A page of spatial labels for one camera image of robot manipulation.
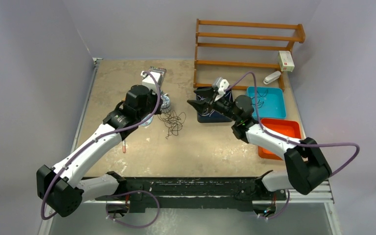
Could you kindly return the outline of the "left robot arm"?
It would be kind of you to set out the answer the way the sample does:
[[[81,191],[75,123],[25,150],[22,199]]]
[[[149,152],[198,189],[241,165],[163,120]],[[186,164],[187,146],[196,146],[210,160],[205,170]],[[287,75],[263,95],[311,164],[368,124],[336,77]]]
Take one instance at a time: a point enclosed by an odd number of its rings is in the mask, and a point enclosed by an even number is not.
[[[47,206],[55,214],[67,217],[89,199],[104,195],[114,200],[124,198],[126,186],[114,173],[91,180],[82,178],[108,151],[126,140],[147,119],[159,114],[161,102],[159,85],[132,86],[125,100],[117,104],[83,144],[54,166],[42,165],[36,172],[37,194],[42,200],[41,218],[53,217],[46,215]]]

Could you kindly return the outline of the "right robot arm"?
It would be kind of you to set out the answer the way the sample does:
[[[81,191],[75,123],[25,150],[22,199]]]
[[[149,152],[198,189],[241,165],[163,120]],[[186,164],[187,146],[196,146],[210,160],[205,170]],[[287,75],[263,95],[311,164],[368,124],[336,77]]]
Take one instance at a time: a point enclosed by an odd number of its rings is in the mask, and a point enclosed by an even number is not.
[[[197,112],[214,110],[234,122],[234,136],[245,143],[269,150],[285,162],[286,170],[270,171],[261,176],[255,186],[256,195],[267,199],[280,189],[294,189],[307,195],[332,175],[332,170],[320,147],[312,138],[289,138],[263,126],[253,118],[250,97],[240,95],[233,101],[217,98],[218,91],[209,87],[196,90],[201,100],[188,100]]]

